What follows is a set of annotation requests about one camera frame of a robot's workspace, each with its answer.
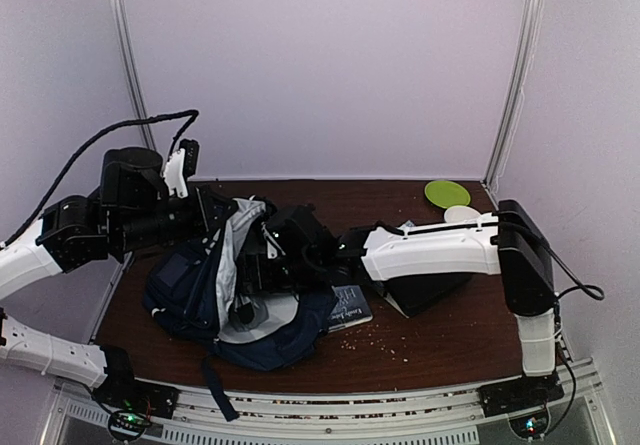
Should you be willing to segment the navy blue backpack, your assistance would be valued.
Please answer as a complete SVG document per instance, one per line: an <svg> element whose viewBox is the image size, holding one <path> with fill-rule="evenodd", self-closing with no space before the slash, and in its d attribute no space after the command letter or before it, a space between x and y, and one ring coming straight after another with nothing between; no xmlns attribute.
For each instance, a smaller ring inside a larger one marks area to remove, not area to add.
<svg viewBox="0 0 640 445"><path fill-rule="evenodd" d="M302 294L239 292L239 254L251 225L281 208L254 197L236 198L235 213L211 237L189 239L149 273L143 306L170 336L202 345L201 371L224 418L239 414L210 360L259 372L291 366L315 350L335 307L332 286Z"/></svg>

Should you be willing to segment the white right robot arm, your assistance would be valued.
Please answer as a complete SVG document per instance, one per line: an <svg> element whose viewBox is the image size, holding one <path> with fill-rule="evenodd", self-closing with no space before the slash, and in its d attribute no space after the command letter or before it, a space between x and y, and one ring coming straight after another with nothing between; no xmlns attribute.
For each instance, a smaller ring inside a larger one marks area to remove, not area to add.
<svg viewBox="0 0 640 445"><path fill-rule="evenodd" d="M519 405L535 405L556 369L559 302L554 267L573 287L601 301L562 261L523 207L503 200L496 211L457 222L394 227L382 221L334 236L310 206L277 210L251 225L237 259L244 294L303 293L343 285L379 286L403 310L431 302L473 275L500 276L515 317L522 373L513 384Z"/></svg>

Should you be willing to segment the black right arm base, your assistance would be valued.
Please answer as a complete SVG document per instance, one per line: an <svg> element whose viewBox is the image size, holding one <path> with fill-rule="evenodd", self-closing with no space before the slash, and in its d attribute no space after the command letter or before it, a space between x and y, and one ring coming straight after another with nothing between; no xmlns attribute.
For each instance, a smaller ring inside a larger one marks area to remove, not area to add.
<svg viewBox="0 0 640 445"><path fill-rule="evenodd" d="M477 390L485 417L543 406L564 397L559 376L518 378L483 385Z"/></svg>

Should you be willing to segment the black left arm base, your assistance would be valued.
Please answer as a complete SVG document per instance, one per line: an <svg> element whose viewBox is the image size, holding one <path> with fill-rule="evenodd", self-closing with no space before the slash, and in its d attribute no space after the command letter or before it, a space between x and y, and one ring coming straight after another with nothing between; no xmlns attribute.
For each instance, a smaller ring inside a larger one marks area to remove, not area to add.
<svg viewBox="0 0 640 445"><path fill-rule="evenodd" d="M154 417L173 416L177 388L137 379L128 353L120 347L102 345L99 350L106 361L106 378L93 389L93 396L100 403Z"/></svg>

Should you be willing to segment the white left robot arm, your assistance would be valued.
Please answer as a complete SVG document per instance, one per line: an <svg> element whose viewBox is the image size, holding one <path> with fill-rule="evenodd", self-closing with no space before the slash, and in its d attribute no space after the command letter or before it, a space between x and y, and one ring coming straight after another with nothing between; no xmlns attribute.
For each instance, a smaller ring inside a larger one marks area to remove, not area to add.
<svg viewBox="0 0 640 445"><path fill-rule="evenodd" d="M1 244L1 296L7 298L43 279L70 273L88 263L131 252L168 247L214 234L237 206L191 182L199 146L184 138L196 121L195 109L124 120L105 127L68 159L26 221ZM168 156L144 147L105 153L100 184L88 196L49 200L71 167L94 143L117 130L174 120L183 125ZM127 352L119 347L75 343L32 329L1 315L1 361L76 381L104 391L123 409L144 398Z"/></svg>

